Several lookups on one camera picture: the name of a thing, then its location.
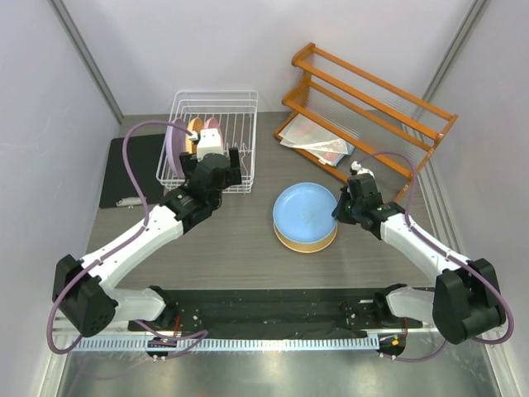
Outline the blue plate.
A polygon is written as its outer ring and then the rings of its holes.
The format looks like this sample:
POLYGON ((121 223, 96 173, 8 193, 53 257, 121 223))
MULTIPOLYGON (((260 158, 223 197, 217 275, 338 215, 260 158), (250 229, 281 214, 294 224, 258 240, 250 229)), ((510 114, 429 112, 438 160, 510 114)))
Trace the blue plate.
POLYGON ((337 201, 326 187, 302 182, 286 188, 273 207, 273 223, 292 242, 313 244, 323 241, 336 228, 332 212, 337 201))

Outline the pink plate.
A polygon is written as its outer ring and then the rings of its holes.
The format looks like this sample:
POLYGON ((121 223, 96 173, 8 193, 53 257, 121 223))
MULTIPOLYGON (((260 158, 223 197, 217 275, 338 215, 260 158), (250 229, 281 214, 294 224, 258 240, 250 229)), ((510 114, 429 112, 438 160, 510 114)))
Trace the pink plate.
POLYGON ((217 132, 218 132, 218 134, 219 134, 219 136, 221 138, 221 141, 224 141, 224 136, 223 136, 223 133, 222 133, 220 122, 215 117, 208 118, 203 123, 203 128, 204 129, 217 129, 217 132))

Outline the yellow bear plate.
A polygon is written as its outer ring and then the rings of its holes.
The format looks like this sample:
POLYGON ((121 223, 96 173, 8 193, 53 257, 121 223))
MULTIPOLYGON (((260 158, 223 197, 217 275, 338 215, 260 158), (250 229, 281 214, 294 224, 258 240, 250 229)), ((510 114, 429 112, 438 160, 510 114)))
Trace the yellow bear plate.
POLYGON ((303 254, 312 254, 324 250, 333 243, 336 238, 337 232, 338 226, 335 226, 332 232, 327 237, 324 237, 323 239, 317 242, 301 243, 288 239, 278 230, 276 226, 274 226, 274 233, 284 246, 286 246, 292 251, 303 254))

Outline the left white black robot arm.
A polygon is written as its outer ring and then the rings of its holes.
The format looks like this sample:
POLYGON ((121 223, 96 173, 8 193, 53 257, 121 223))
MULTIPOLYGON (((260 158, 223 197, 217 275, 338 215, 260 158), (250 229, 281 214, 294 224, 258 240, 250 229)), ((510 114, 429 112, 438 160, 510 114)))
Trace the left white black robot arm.
POLYGON ((56 266, 52 299, 83 337, 109 324, 143 320, 159 330, 176 319, 175 303, 159 287, 120 289, 121 280, 164 245, 210 218, 222 204, 224 189, 241 182, 240 155, 210 153, 201 160, 181 156, 188 175, 154 206, 148 219, 99 250, 76 260, 71 255, 56 266))

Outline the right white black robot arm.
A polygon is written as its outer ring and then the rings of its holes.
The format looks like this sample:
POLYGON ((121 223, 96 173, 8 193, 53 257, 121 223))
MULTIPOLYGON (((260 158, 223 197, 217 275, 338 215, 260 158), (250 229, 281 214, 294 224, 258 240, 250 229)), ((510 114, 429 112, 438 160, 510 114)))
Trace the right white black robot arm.
POLYGON ((450 250, 400 205, 384 203, 372 175, 349 177, 332 215, 397 249, 434 284, 433 290, 392 285, 378 293, 373 315, 380 325, 410 318, 435 326, 449 343, 460 344, 510 323, 493 265, 450 250))

